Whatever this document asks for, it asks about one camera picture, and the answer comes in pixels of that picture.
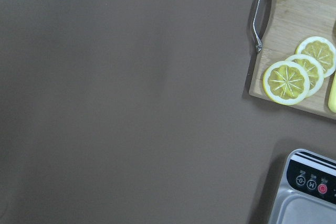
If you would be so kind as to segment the silver digital kitchen scale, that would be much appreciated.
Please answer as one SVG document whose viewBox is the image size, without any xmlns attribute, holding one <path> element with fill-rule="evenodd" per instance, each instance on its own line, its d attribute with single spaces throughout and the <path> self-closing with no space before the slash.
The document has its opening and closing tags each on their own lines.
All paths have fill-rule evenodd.
<svg viewBox="0 0 336 224">
<path fill-rule="evenodd" d="M 335 160 L 305 149 L 292 151 L 268 223 L 335 223 Z"/>
</svg>

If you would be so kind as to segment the lemon slice middle of stack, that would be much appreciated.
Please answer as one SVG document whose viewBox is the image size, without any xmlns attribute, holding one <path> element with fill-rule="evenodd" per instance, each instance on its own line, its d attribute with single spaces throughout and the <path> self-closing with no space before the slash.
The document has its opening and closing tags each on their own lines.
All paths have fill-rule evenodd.
<svg viewBox="0 0 336 224">
<path fill-rule="evenodd" d="M 306 97 L 310 97 L 320 90 L 324 82 L 324 72 L 323 67 L 318 60 L 313 56 L 304 54 L 295 54 L 289 56 L 286 60 L 299 64 L 307 72 L 310 89 Z"/>
</svg>

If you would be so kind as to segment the lemon slice stack inner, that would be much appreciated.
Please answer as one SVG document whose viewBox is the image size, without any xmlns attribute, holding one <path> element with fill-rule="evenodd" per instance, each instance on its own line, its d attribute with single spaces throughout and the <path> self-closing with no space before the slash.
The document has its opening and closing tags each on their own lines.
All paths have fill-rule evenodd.
<svg viewBox="0 0 336 224">
<path fill-rule="evenodd" d="M 295 54 L 313 56 L 322 65 L 325 78 L 335 72 L 335 46 L 324 37 L 306 38 L 296 47 Z"/>
</svg>

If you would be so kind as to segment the bamboo cutting board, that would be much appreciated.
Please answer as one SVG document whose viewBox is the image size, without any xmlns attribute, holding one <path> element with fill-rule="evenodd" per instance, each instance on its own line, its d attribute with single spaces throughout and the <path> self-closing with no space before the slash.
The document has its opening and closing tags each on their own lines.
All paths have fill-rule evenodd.
<svg viewBox="0 0 336 224">
<path fill-rule="evenodd" d="M 335 0 L 257 0 L 252 32 L 257 56 L 249 94 L 269 100 L 266 70 L 306 58 L 323 75 L 294 108 L 335 119 Z"/>
</svg>

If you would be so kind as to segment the yellow plastic knife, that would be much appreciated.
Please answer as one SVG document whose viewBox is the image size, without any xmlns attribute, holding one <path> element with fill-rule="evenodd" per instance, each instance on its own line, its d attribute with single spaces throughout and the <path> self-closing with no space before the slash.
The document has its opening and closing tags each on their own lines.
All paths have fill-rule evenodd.
<svg viewBox="0 0 336 224">
<path fill-rule="evenodd" d="M 335 73 L 332 76 L 332 83 L 329 90 L 328 107 L 331 112 L 335 113 Z"/>
</svg>

